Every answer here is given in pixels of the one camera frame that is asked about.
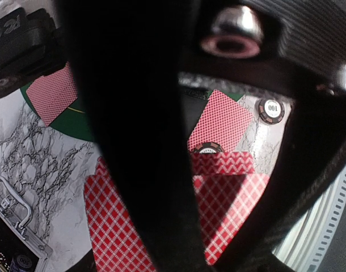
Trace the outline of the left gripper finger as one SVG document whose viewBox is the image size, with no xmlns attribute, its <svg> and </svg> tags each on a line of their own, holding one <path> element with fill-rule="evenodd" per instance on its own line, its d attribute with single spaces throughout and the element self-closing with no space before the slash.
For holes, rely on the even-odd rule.
<svg viewBox="0 0 346 272">
<path fill-rule="evenodd" d="M 56 1 L 91 130 L 114 182 L 189 160 L 178 72 L 199 1 Z"/>
</svg>

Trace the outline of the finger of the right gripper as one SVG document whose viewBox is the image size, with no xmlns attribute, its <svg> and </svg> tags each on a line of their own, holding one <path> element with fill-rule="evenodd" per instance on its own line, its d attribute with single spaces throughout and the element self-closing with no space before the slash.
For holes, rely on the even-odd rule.
<svg viewBox="0 0 346 272">
<path fill-rule="evenodd" d="M 223 18 L 248 7 L 264 32 L 261 53 L 238 59 L 203 50 Z M 200 1 L 181 77 L 248 85 L 249 93 L 294 107 L 279 156 L 258 204 L 214 264 L 217 271 L 281 270 L 272 249 L 329 187 L 346 163 L 346 1 Z"/>
</svg>

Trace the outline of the brown poker chip stack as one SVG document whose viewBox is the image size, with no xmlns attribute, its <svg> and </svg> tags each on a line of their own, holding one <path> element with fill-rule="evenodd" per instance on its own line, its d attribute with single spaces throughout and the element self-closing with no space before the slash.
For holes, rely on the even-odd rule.
<svg viewBox="0 0 346 272">
<path fill-rule="evenodd" d="M 284 118 L 285 107 L 281 101 L 260 99 L 258 103 L 258 114 L 266 124 L 278 124 Z"/>
</svg>

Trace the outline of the single red playing card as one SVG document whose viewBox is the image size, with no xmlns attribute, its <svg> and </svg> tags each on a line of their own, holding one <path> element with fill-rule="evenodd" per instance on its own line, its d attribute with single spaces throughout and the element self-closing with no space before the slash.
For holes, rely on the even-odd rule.
<svg viewBox="0 0 346 272">
<path fill-rule="evenodd" d="M 67 63 L 63 69 L 36 79 L 26 95 L 44 125 L 49 126 L 77 99 L 70 65 Z"/>
</svg>

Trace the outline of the red playing card deck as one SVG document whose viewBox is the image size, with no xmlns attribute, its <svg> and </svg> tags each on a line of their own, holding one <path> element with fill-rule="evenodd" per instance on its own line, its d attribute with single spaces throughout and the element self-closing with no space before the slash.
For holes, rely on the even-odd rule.
<svg viewBox="0 0 346 272">
<path fill-rule="evenodd" d="M 212 271 L 269 177 L 247 152 L 192 154 L 114 182 L 102 159 L 85 183 L 98 271 Z"/>
</svg>

